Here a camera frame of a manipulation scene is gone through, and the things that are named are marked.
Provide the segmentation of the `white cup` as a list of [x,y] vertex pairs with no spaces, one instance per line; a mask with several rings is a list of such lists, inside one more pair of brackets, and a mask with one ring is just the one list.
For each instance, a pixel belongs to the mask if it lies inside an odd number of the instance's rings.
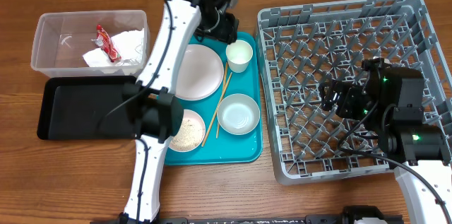
[[237,40],[227,46],[225,53],[230,69],[235,73],[242,73],[249,65],[254,51],[248,42]]

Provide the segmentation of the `white napkin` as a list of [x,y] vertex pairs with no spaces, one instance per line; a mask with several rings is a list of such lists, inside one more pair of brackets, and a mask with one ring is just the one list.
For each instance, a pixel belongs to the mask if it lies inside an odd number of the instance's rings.
[[112,37],[121,59],[111,62],[99,47],[83,55],[89,67],[138,66],[143,61],[144,29],[124,31]]

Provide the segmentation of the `small pink bowl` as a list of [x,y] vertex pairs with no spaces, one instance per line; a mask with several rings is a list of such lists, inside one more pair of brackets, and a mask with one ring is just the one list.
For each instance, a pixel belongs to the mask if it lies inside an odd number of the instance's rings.
[[205,135],[206,126],[202,117],[193,110],[185,109],[182,124],[169,148],[179,153],[193,151],[201,145]]

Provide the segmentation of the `red snack wrapper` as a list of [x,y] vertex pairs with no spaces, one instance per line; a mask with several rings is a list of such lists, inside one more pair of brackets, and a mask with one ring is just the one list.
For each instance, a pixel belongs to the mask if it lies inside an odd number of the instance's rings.
[[115,47],[111,37],[100,24],[97,24],[96,26],[96,38],[93,42],[106,54],[107,58],[112,63],[121,60],[121,55]]

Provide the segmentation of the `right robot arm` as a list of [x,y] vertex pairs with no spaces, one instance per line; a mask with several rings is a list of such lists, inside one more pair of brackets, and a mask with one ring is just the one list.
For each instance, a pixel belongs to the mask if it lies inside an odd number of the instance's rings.
[[451,154],[442,130],[423,122],[424,76],[421,71],[393,66],[381,57],[365,59],[368,73],[361,86],[338,80],[319,85],[321,109],[356,125],[337,148],[351,155],[374,158],[345,141],[364,126],[374,132],[382,155],[400,186],[412,223],[451,222]]

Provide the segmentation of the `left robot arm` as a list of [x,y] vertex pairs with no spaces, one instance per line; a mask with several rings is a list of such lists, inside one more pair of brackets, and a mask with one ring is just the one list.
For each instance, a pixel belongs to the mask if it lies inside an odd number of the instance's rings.
[[229,13],[238,0],[163,0],[159,33],[145,68],[134,84],[124,86],[123,103],[97,122],[125,109],[133,123],[136,160],[131,194],[117,223],[157,223],[160,183],[170,141],[184,113],[175,96],[177,79],[192,37],[231,44],[237,41],[238,19]]

